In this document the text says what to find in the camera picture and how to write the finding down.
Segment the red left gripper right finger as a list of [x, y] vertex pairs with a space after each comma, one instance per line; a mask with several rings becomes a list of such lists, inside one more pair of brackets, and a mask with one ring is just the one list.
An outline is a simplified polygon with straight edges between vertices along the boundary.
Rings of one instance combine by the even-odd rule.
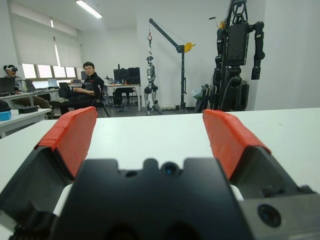
[[314, 194], [297, 185], [271, 150], [234, 115], [206, 109], [203, 122], [213, 156], [244, 199]]

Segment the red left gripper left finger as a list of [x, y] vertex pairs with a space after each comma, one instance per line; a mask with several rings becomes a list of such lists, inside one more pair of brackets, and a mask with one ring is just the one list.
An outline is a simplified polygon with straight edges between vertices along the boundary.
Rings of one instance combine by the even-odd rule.
[[1, 191], [1, 211], [20, 213], [32, 205], [52, 212], [88, 154], [97, 116], [93, 106], [62, 115]]

